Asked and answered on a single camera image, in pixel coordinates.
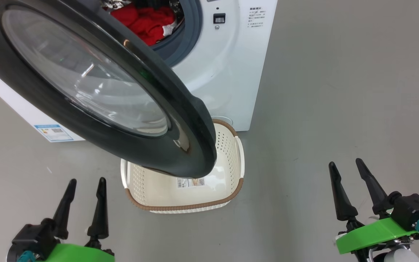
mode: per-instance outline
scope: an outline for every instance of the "basket handle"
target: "basket handle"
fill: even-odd
[[[237,146],[239,149],[239,161],[240,161],[240,178],[243,178],[245,175],[245,154],[243,153],[243,146],[242,142],[240,141],[240,138],[238,136],[234,137],[237,141]]]
[[[130,183],[130,176],[128,175],[127,169],[128,161],[121,159],[121,180],[124,188],[128,188],[128,184]]]

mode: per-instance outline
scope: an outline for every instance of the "sticker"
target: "sticker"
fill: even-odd
[[[58,124],[41,124],[35,125],[49,141],[60,142],[60,141],[72,141],[72,137],[64,131],[64,129]]]
[[[199,178],[199,179],[177,178],[177,188],[186,188],[186,187],[204,186],[204,185],[205,185],[205,178]]]
[[[261,28],[266,18],[266,10],[262,7],[250,7],[248,10],[248,28]]]

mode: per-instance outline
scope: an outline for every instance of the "laundry basket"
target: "laundry basket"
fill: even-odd
[[[213,119],[218,157],[213,170],[200,179],[161,174],[121,159],[121,177],[130,201],[141,209],[180,214],[217,209],[230,202],[243,184],[245,159],[235,130]]]

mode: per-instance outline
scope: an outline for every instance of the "door glass window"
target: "door glass window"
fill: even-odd
[[[78,35],[31,10],[5,11],[2,27],[33,69],[80,108],[134,133],[167,131],[164,112],[142,86]]]

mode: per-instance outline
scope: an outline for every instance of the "red cloth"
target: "red cloth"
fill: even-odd
[[[148,46],[156,44],[164,37],[163,26],[174,22],[175,17],[170,7],[154,10],[151,7],[135,8],[129,4],[111,12],[111,15],[134,32]]]

